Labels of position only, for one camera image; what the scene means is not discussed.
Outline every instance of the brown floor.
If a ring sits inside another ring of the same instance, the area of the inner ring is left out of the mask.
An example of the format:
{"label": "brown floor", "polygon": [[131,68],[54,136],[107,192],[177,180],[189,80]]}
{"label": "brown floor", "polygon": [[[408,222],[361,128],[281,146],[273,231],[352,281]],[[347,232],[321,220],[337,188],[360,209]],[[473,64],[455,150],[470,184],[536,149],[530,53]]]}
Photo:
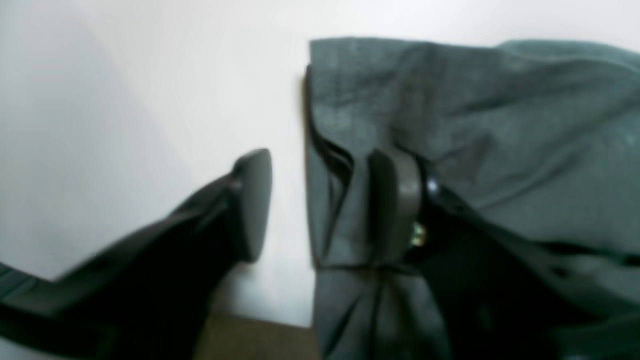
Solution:
{"label": "brown floor", "polygon": [[194,360],[319,360],[311,329],[212,315]]}

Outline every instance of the dark green fabric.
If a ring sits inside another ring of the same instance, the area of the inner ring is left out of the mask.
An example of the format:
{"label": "dark green fabric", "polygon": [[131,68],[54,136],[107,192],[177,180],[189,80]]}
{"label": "dark green fabric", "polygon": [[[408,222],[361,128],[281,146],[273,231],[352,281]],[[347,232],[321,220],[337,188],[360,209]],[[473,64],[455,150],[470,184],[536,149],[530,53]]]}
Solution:
{"label": "dark green fabric", "polygon": [[[640,55],[582,42],[343,38],[312,42],[311,59],[308,210],[325,358],[447,357],[424,281],[367,270],[375,147],[431,160],[482,216],[528,238],[640,253]],[[574,262],[640,301],[640,270]],[[383,300],[387,288],[395,300]]]}

